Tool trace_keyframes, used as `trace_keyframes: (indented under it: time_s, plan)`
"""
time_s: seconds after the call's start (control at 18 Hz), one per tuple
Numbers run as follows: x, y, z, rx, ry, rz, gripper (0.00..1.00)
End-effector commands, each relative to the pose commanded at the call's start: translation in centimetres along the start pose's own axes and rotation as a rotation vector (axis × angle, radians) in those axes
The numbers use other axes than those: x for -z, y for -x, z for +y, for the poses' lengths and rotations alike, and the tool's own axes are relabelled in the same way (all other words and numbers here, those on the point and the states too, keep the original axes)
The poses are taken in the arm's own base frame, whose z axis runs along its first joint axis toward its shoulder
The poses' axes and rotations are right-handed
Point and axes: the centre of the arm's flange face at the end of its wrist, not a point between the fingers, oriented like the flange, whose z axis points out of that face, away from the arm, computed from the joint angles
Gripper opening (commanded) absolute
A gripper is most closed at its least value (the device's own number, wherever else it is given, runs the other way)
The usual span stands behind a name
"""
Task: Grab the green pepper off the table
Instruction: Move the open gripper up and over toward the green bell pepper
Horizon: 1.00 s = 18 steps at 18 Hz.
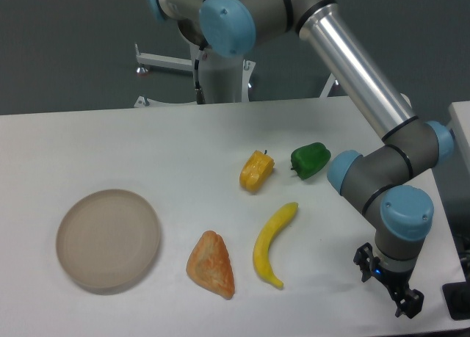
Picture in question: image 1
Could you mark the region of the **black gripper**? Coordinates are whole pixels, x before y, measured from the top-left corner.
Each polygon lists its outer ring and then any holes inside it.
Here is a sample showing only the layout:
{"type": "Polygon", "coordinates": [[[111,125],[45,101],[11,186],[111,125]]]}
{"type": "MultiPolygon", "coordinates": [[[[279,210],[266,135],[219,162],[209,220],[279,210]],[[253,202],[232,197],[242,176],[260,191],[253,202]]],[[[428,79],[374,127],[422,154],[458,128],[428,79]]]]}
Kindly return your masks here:
{"type": "Polygon", "coordinates": [[[424,295],[417,289],[409,288],[409,280],[416,266],[416,259],[398,261],[388,256],[374,256],[372,246],[366,242],[354,255],[353,262],[359,266],[361,281],[372,276],[387,289],[397,309],[396,317],[414,318],[422,311],[424,295]]]}

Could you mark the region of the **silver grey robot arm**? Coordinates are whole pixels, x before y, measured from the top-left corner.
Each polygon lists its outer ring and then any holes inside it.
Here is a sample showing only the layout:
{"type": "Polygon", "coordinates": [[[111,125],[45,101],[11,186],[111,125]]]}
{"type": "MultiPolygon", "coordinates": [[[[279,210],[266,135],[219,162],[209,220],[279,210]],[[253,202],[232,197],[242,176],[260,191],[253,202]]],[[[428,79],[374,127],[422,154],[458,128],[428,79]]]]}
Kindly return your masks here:
{"type": "Polygon", "coordinates": [[[354,262],[363,280],[375,278],[396,303],[398,316],[415,317],[423,294],[412,275],[433,220],[433,202],[409,180],[451,156],[452,135],[421,121],[367,56],[340,17],[335,0],[148,0],[154,18],[189,25],[198,43],[221,57],[245,55],[290,30],[308,42],[383,141],[368,156],[340,153],[328,180],[375,228],[354,262]]]}

